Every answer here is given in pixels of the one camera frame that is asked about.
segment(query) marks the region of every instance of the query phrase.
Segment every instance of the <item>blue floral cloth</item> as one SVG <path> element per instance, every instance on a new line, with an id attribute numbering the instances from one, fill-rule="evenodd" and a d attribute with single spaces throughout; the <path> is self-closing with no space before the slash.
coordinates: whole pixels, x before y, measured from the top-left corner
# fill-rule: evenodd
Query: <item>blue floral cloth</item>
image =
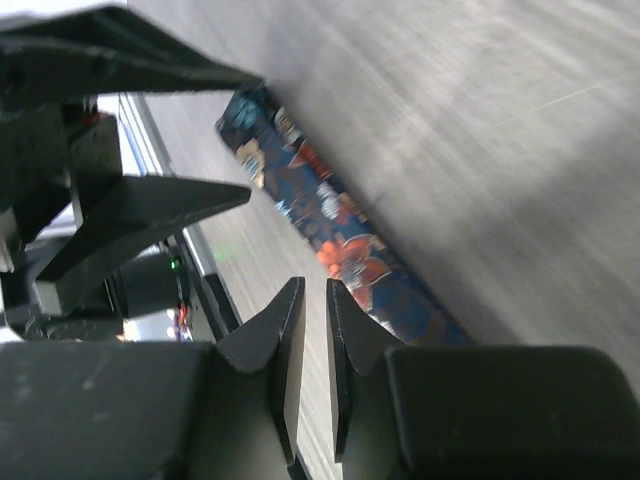
<path id="1" fill-rule="evenodd" d="M 253 182 L 309 240 L 329 275 L 402 341 L 465 345 L 467 334 L 375 234 L 344 186 L 265 88 L 236 92 L 218 133 Z"/>

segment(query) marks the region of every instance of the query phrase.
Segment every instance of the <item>floral fabric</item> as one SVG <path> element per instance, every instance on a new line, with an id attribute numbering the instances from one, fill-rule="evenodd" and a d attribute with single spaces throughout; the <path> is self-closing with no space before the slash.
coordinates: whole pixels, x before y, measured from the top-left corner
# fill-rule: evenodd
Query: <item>floral fabric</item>
<path id="1" fill-rule="evenodd" d="M 216 128 L 258 188 L 309 240 L 332 278 L 409 344 L 464 345 L 465 332 L 375 234 L 369 219 L 265 88 L 239 91 Z"/>

